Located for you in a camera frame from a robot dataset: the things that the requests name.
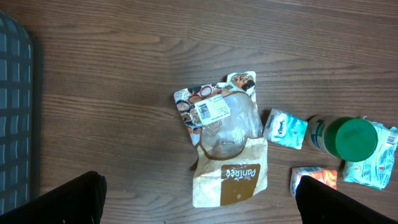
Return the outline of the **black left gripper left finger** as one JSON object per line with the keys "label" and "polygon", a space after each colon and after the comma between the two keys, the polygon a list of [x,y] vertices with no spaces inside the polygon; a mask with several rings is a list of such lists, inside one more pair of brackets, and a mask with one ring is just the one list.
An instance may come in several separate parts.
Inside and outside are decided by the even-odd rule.
{"label": "black left gripper left finger", "polygon": [[1,215],[1,224],[99,223],[106,193],[106,177],[89,171]]}

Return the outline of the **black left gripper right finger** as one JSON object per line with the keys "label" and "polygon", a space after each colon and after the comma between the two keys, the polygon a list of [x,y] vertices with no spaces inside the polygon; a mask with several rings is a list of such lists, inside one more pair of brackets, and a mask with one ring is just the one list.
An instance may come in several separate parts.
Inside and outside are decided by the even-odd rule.
{"label": "black left gripper right finger", "polygon": [[307,175],[301,178],[295,199],[303,224],[397,224]]}

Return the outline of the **orange tissue packet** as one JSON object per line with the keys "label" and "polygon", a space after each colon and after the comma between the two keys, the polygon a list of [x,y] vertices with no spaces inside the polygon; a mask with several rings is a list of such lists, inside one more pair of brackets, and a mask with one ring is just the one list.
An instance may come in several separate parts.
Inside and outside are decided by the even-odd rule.
{"label": "orange tissue packet", "polygon": [[322,167],[294,167],[292,168],[289,187],[290,193],[293,197],[295,197],[301,178],[305,175],[313,177],[335,190],[337,189],[336,181],[338,172],[336,170],[329,170]]}

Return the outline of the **mint green packet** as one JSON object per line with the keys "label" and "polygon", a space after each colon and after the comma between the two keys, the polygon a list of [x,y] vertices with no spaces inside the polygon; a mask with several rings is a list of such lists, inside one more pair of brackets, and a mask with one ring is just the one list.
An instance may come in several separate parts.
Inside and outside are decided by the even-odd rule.
{"label": "mint green packet", "polygon": [[397,128],[369,121],[377,132],[375,151],[366,160],[345,162],[343,180],[382,190],[388,185],[394,168],[397,149]]}

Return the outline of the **green lid white jar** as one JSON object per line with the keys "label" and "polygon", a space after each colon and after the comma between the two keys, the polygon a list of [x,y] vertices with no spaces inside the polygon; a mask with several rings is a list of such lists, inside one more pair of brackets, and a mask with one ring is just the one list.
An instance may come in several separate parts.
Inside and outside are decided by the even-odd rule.
{"label": "green lid white jar", "polygon": [[369,158],[378,136],[365,119],[316,115],[308,120],[305,139],[313,148],[349,162]]}

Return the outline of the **small teal tissue packet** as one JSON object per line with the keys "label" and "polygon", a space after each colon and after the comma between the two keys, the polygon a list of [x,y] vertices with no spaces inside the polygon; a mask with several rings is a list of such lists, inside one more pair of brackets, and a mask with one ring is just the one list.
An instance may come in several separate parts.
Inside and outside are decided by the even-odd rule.
{"label": "small teal tissue packet", "polygon": [[273,108],[264,128],[264,136],[276,144],[300,150],[307,127],[307,121]]}

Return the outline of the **grey plastic mesh basket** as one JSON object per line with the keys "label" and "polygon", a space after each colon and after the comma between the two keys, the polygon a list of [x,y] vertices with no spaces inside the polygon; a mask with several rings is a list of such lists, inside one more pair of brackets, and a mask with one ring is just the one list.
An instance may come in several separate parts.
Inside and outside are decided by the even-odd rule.
{"label": "grey plastic mesh basket", "polygon": [[22,24],[2,12],[2,214],[39,196],[43,62],[40,43]]}

